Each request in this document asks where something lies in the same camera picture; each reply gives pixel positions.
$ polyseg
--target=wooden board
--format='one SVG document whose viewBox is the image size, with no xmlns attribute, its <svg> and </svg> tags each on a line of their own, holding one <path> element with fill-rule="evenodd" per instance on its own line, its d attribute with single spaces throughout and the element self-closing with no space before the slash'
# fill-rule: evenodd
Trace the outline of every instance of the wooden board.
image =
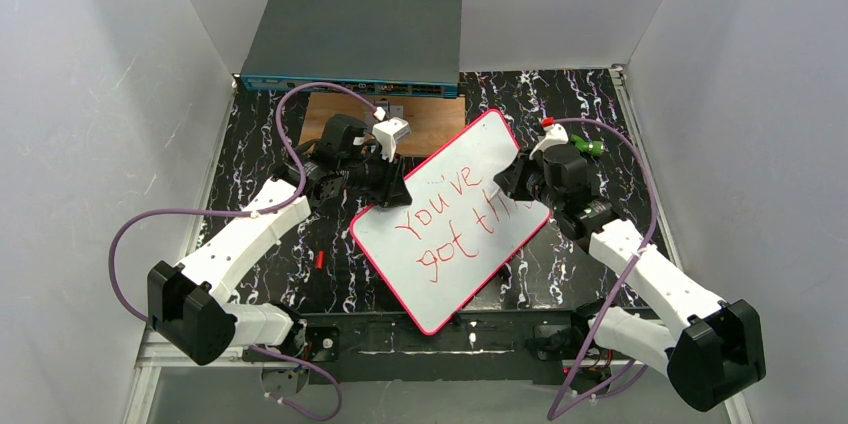
<svg viewBox="0 0 848 424">
<path fill-rule="evenodd" d="M 365 96 L 372 102 L 377 96 Z M 412 130 L 400 142 L 398 153 L 403 156 L 429 156 L 465 128 L 465 98 L 433 99 L 429 97 L 387 96 L 393 106 L 403 106 L 403 118 Z M 318 139 L 324 124 L 334 114 L 348 114 L 365 119 L 367 109 L 355 98 L 343 94 L 313 92 L 306 108 L 306 119 L 300 142 Z"/>
<path fill-rule="evenodd" d="M 503 115 L 480 116 L 405 180 L 412 205 L 371 207 L 351 222 L 357 245 L 418 328 L 438 332 L 550 217 L 495 184 L 518 153 Z"/>
</svg>

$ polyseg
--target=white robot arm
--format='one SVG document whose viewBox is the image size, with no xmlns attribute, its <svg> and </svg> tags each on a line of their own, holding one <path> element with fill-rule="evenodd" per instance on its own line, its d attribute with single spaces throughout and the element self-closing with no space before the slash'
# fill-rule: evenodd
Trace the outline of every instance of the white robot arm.
<svg viewBox="0 0 848 424">
<path fill-rule="evenodd" d="M 621 275 L 638 251 L 626 283 L 656 312 L 660 324 L 610 308 L 598 325 L 595 347 L 613 349 L 667 376 L 691 407 L 706 411 L 765 377 L 762 331 L 756 310 L 744 300 L 728 304 L 665 258 L 656 246 L 639 250 L 643 236 L 623 213 L 597 196 L 589 181 L 588 156 L 598 143 L 543 123 L 545 136 L 519 152 L 495 176 L 515 200 L 536 200 L 553 211 L 560 231 L 589 255 Z M 579 347 L 595 326 L 599 303 L 572 315 Z"/>
<path fill-rule="evenodd" d="M 310 143 L 304 156 L 303 195 L 268 214 L 258 211 L 290 199 L 299 172 L 287 165 L 275 172 L 245 211 L 251 217 L 233 219 L 209 242 L 176 266 L 160 262 L 148 274 L 148 321 L 151 327 L 205 365 L 230 346 L 280 346 L 301 343 L 306 323 L 281 303 L 237 304 L 236 286 L 248 270 L 311 209 L 344 189 L 363 193 L 368 202 L 390 207 L 409 204 L 411 197 L 395 157 L 398 140 L 409 134 L 406 121 L 394 118 L 375 124 L 370 151 L 365 124 L 349 116 L 327 121 L 324 134 Z"/>
</svg>

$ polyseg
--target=zip tie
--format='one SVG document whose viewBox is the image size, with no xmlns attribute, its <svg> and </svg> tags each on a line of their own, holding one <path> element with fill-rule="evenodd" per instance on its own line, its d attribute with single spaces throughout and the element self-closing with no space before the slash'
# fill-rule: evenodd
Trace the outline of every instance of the zip tie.
<svg viewBox="0 0 848 424">
<path fill-rule="evenodd" d="M 636 257 L 641 258 L 642 254 L 644 254 L 645 251 L 647 251 L 647 250 L 648 250 L 647 246 L 643 247 L 642 249 L 636 249 L 635 251 L 633 251 L 633 254 L 631 255 L 631 257 L 636 256 Z"/>
</svg>

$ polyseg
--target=whiteboard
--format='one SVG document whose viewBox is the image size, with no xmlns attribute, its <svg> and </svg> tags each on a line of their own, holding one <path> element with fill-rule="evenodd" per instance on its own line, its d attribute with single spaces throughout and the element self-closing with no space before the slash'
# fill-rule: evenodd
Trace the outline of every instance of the whiteboard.
<svg viewBox="0 0 848 424">
<path fill-rule="evenodd" d="M 490 110 L 406 176 L 412 205 L 370 207 L 351 222 L 356 243 L 428 336 L 550 217 L 493 181 L 518 147 L 503 114 Z"/>
</svg>

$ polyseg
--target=purple cable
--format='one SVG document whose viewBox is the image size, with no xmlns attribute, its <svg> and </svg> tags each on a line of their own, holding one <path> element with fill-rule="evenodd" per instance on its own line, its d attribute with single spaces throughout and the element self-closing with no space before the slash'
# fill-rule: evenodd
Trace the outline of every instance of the purple cable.
<svg viewBox="0 0 848 424">
<path fill-rule="evenodd" d="M 286 148 L 286 152 L 288 153 L 288 155 L 291 157 L 292 161 L 294 161 L 295 165 L 297 166 L 297 170 L 300 173 L 300 179 L 299 179 L 298 184 L 297 184 L 297 189 L 294 191 L 294 194 L 291 197 L 289 197 L 285 201 L 283 201 L 279 204 L 276 204 L 274 206 L 267 207 L 265 209 L 260 209 L 258 211 L 259 214 L 269 214 L 269 213 L 278 211 L 278 210 L 286 207 L 292 201 L 297 199 L 298 196 L 300 196 L 300 193 L 303 192 L 303 187 L 306 185 L 306 175 L 303 172 L 303 163 L 300 162 L 300 159 L 297 157 L 297 153 L 294 152 L 294 149 L 292 148 L 291 143 L 289 143 L 289 140 L 286 138 L 285 128 L 283 127 L 283 105 L 285 105 L 286 101 L 288 101 L 293 95 L 297 94 L 298 92 L 300 92 L 304 89 L 310 89 L 310 88 L 313 88 L 313 87 L 329 87 L 331 89 L 337 89 L 341 92 L 344 92 L 346 94 L 350 94 L 351 96 L 359 99 L 362 103 L 364 103 L 366 106 L 368 106 L 372 111 L 377 110 L 377 107 L 374 106 L 374 104 L 370 103 L 367 99 L 360 96 L 359 94 L 356 94 L 355 92 L 351 91 L 350 89 L 348 89 L 344 86 L 340 86 L 338 84 L 333 84 L 333 83 L 330 83 L 330 82 L 310 82 L 310 83 L 307 83 L 307 84 L 301 84 L 300 86 L 297 86 L 297 87 L 291 89 L 289 92 L 287 92 L 280 99 L 280 102 L 277 103 L 277 110 L 276 110 L 276 113 L 274 114 L 274 119 L 276 120 L 276 124 L 277 124 L 277 132 L 280 134 L 280 138 L 283 140 L 283 146 Z M 163 214 L 179 214 L 179 215 L 186 215 L 186 216 L 206 216 L 206 217 L 229 217 L 229 218 L 233 218 L 233 217 L 250 217 L 251 213 L 252 213 L 251 211 L 213 211 L 213 210 L 208 210 L 208 209 L 192 209 L 192 208 L 187 208 L 187 207 L 172 207 L 172 208 L 165 208 L 165 209 L 153 209 L 153 210 L 150 210 L 150 211 L 142 212 L 141 214 L 133 217 L 132 219 L 130 219 L 129 221 L 124 223 L 124 225 L 121 226 L 120 229 L 118 229 L 118 232 L 115 234 L 115 237 L 112 239 L 112 245 L 109 246 L 109 282 L 112 284 L 112 291 L 115 292 L 115 297 L 118 298 L 118 301 L 121 303 L 122 306 L 124 306 L 124 308 L 127 311 L 129 311 L 130 314 L 141 319 L 142 321 L 147 322 L 147 316 L 145 316 L 141 311 L 139 311 L 138 309 L 133 307 L 133 305 L 130 304 L 129 301 L 127 300 L 126 296 L 124 296 L 124 293 L 121 291 L 121 287 L 118 285 L 118 278 L 117 278 L 117 275 L 116 275 L 116 272 L 115 272 L 115 254 L 118 250 L 118 243 L 120 242 L 121 237 L 123 237 L 124 233 L 127 232 L 127 229 L 129 229 L 136 222 L 141 221 L 142 219 L 147 219 L 148 217 L 161 216 Z M 326 421 L 327 419 L 330 419 L 333 416 L 335 416 L 336 414 L 338 414 L 339 409 L 341 409 L 341 405 L 342 405 L 342 389 L 339 386 L 338 381 L 333 379 L 333 376 L 331 376 L 330 373 L 319 368 L 318 366 L 315 366 L 314 364 L 310 364 L 310 363 L 301 361 L 300 359 L 297 359 L 295 357 L 283 356 L 282 354 L 277 354 L 277 353 L 273 353 L 273 352 L 270 352 L 270 351 L 266 351 L 265 349 L 262 349 L 262 348 L 259 348 L 259 347 L 256 347 L 256 346 L 252 346 L 252 347 L 253 347 L 254 350 L 256 350 L 256 351 L 258 351 L 262 354 L 267 354 L 267 355 L 270 355 L 271 357 L 275 357 L 275 358 L 282 359 L 282 360 L 285 360 L 285 361 L 296 362 L 296 363 L 298 363 L 302 366 L 306 366 L 306 367 L 309 367 L 310 369 L 314 369 L 316 372 L 318 372 L 322 376 L 326 377 L 330 381 L 330 383 L 332 383 L 333 386 L 335 386 L 336 392 L 339 395 L 339 404 L 336 407 L 336 410 L 333 411 L 333 413 L 331 413 L 328 416 L 317 416 L 316 414 L 313 414 L 312 412 L 310 412 L 310 411 L 308 411 L 308 410 L 306 410 L 306 409 L 304 409 L 304 408 L 302 408 L 302 407 L 298 406 L 297 404 L 290 402 L 290 401 L 285 401 L 285 403 L 287 405 L 291 406 L 293 409 L 300 412 L 301 414 L 303 414 L 303 415 L 305 415 L 305 416 L 307 416 L 311 419 L 318 420 L 318 421 Z"/>
<path fill-rule="evenodd" d="M 636 361 L 628 361 L 627 364 L 630 364 L 631 362 L 635 363 Z M 596 396 L 596 399 L 606 399 L 607 397 L 613 397 L 613 396 L 617 396 L 617 395 L 621 394 L 627 388 L 629 388 L 630 386 L 635 384 L 636 381 L 638 381 L 639 378 L 642 377 L 642 375 L 645 374 L 645 371 L 647 371 L 647 370 L 648 370 L 648 365 L 643 364 L 642 367 L 639 368 L 639 371 L 632 378 L 630 378 L 630 380 L 627 381 L 623 386 L 616 387 L 614 390 L 609 391 L 606 394 L 599 394 L 598 396 Z M 547 387 L 543 387 L 543 386 L 534 386 L 532 384 L 527 384 L 524 387 L 526 387 L 528 389 L 533 389 L 533 390 L 536 390 L 536 391 L 550 392 L 551 394 L 557 393 L 556 389 L 548 389 Z M 603 387 L 604 386 L 599 385 L 599 387 L 597 389 L 600 390 L 600 389 L 603 389 Z"/>
<path fill-rule="evenodd" d="M 547 417 L 548 417 L 549 421 L 553 421 L 554 419 L 561 417 L 563 414 L 568 412 L 572 407 L 574 407 L 577 404 L 579 404 L 580 402 L 584 401 L 586 398 L 588 398 L 592 394 L 598 392 L 598 390 L 609 386 L 610 384 L 612 384 L 613 381 L 615 381 L 616 379 L 623 376 L 624 373 L 627 372 L 627 370 L 630 369 L 633 366 L 633 363 L 635 361 L 630 360 L 620 371 L 618 371 L 617 373 L 610 376 L 607 380 L 598 384 L 597 386 L 593 387 L 592 389 L 584 392 L 583 394 L 580 394 L 579 396 L 575 397 L 574 400 L 572 400 L 570 403 L 568 403 L 568 405 L 566 405 L 563 409 L 558 409 L 559 405 L 562 403 L 563 398 L 565 397 L 566 391 L 568 391 L 568 388 L 571 386 L 571 383 L 574 382 L 574 378 L 577 376 L 577 372 L 579 372 L 580 363 L 583 362 L 583 358 L 586 357 L 586 352 L 589 350 L 589 346 L 591 345 L 592 341 L 595 339 L 595 334 L 597 334 L 598 328 L 601 326 L 601 321 L 604 319 L 604 316 L 606 315 L 607 310 L 609 310 L 609 308 L 612 306 L 612 303 L 615 300 L 616 296 L 618 295 L 618 291 L 621 290 L 621 286 L 624 285 L 624 281 L 627 279 L 627 276 L 630 275 L 630 273 L 633 271 L 633 268 L 636 267 L 636 263 L 639 262 L 640 254 L 638 252 L 640 250 L 644 249 L 645 246 L 648 245 L 648 243 L 651 240 L 651 236 L 653 236 L 654 231 L 656 231 L 656 229 L 657 229 L 657 214 L 658 214 L 657 199 L 656 199 L 656 196 L 655 196 L 655 193 L 654 193 L 653 178 L 651 177 L 651 171 L 648 169 L 648 167 L 642 161 L 642 157 L 639 155 L 639 150 L 636 149 L 636 146 L 634 146 L 633 143 L 630 142 L 627 139 L 627 137 L 624 136 L 624 134 L 620 133 L 617 129 L 615 129 L 614 127 L 612 127 L 608 124 L 605 124 L 605 123 L 600 122 L 600 121 L 596 121 L 594 119 L 587 119 L 587 118 L 583 118 L 583 117 L 573 117 L 573 118 L 568 118 L 568 119 L 556 119 L 554 121 L 554 123 L 556 123 L 556 124 L 572 124 L 572 123 L 591 124 L 593 126 L 597 126 L 601 129 L 609 131 L 615 137 L 620 139 L 621 142 L 624 143 L 624 145 L 630 150 L 630 152 L 633 153 L 633 157 L 634 157 L 634 159 L 636 159 L 636 162 L 639 164 L 639 169 L 642 171 L 642 177 L 645 179 L 645 184 L 648 187 L 648 199 L 649 199 L 650 204 L 651 204 L 651 219 L 650 219 L 650 224 L 648 226 L 648 231 L 645 233 L 645 237 L 642 239 L 642 242 L 639 243 L 639 247 L 637 248 L 636 252 L 630 258 L 630 260 L 627 261 L 627 266 L 625 266 L 625 268 L 621 272 L 621 275 L 619 276 L 618 280 L 615 281 L 615 284 L 613 284 L 612 289 L 610 289 L 610 292 L 607 295 L 607 298 L 604 300 L 604 304 L 601 306 L 601 309 L 598 311 L 597 316 L 595 316 L 595 323 L 592 324 L 592 327 L 589 329 L 589 333 L 586 335 L 586 339 L 583 341 L 583 345 L 580 346 L 580 352 L 578 352 L 577 357 L 574 358 L 574 364 L 572 364 L 571 369 L 569 369 L 568 375 L 565 378 L 565 382 L 562 383 L 562 386 L 560 386 L 556 397 L 554 397 L 554 402 L 551 404 L 550 409 L 548 409 Z M 633 377 L 633 379 L 630 380 L 630 382 L 628 382 L 627 384 L 622 386 L 620 389 L 617 389 L 613 392 L 615 394 L 622 392 L 624 389 L 627 389 L 634 382 L 636 382 L 636 380 L 638 378 L 642 377 L 643 374 L 644 374 L 644 369 L 640 370 Z"/>
<path fill-rule="evenodd" d="M 333 409 L 333 412 L 331 412 L 327 415 L 324 415 L 324 416 L 322 416 L 320 414 L 315 414 L 314 412 L 310 411 L 309 409 L 302 407 L 300 404 L 298 404 L 296 402 L 293 402 L 289 399 L 286 399 L 285 397 L 283 397 L 279 394 L 274 394 L 273 392 L 268 392 L 267 390 L 265 390 L 265 384 L 262 382 L 262 376 L 260 375 L 259 383 L 262 386 L 262 392 L 264 392 L 268 396 L 273 397 L 277 401 L 281 401 L 283 404 L 291 407 L 295 411 L 297 411 L 297 412 L 303 414 L 304 416 L 306 416 L 306 417 L 308 417 L 312 420 L 315 420 L 315 421 L 329 421 L 330 419 L 336 417 L 336 414 L 338 414 L 339 411 L 342 410 L 342 386 L 341 386 L 341 384 L 339 384 L 339 381 L 337 381 L 333 377 L 333 375 L 330 374 L 329 372 L 325 371 L 324 369 L 321 369 L 320 367 L 316 366 L 315 364 L 312 364 L 311 362 L 304 361 L 304 360 L 298 359 L 296 357 L 278 354 L 276 352 L 269 351 L 268 349 L 263 349 L 259 346 L 250 346 L 250 349 L 253 350 L 253 351 L 256 351 L 260 354 L 264 354 L 268 357 L 273 357 L 275 359 L 280 359 L 280 360 L 283 360 L 283 361 L 294 362 L 295 364 L 299 364 L 303 367 L 308 367 L 309 369 L 312 369 L 313 371 L 317 372 L 318 374 L 321 374 L 325 379 L 330 381 L 330 384 L 332 384 L 333 387 L 336 389 L 336 395 L 339 396 L 339 400 L 338 400 L 338 403 L 336 404 L 336 408 Z"/>
</svg>

